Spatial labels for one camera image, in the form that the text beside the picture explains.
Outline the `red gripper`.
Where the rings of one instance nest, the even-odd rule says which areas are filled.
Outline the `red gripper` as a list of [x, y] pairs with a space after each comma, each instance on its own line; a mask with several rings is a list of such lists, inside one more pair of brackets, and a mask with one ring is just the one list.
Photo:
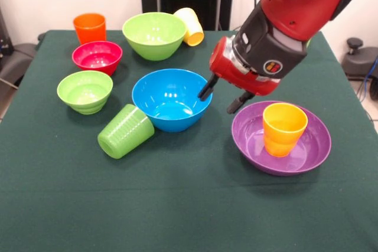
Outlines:
[[227, 108], [228, 114], [236, 113], [248, 100], [257, 96], [267, 96], [272, 93], [280, 83], [280, 79], [272, 79], [258, 75], [245, 67], [233, 51], [232, 38], [221, 37], [210, 57], [210, 70], [213, 73], [206, 85], [201, 89], [198, 98], [206, 101], [212, 94], [219, 78], [245, 90]]

